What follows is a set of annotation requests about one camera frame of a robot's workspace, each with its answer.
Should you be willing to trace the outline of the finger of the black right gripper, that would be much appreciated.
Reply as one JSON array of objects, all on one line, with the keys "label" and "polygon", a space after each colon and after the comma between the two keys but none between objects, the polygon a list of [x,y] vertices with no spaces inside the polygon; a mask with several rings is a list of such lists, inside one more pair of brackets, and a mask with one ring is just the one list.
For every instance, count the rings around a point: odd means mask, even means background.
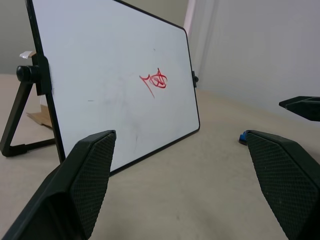
[{"label": "finger of the black right gripper", "polygon": [[320,121],[319,96],[297,96],[279,102],[279,106],[307,120]]}]

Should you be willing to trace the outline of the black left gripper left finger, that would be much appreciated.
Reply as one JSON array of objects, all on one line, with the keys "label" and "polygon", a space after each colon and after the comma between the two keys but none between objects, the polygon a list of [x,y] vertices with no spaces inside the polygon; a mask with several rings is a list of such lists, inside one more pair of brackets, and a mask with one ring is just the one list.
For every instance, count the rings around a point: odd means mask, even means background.
[{"label": "black left gripper left finger", "polygon": [[5,240],[88,240],[108,188],[115,130],[79,140],[42,182]]}]

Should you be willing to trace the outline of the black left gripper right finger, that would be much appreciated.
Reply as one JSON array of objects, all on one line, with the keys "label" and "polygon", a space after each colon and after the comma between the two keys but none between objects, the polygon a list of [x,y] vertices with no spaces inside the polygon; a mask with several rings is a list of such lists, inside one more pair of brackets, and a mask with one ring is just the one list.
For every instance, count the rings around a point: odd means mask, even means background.
[{"label": "black left gripper right finger", "polygon": [[270,209],[289,240],[320,238],[320,165],[297,142],[249,130],[246,142]]}]

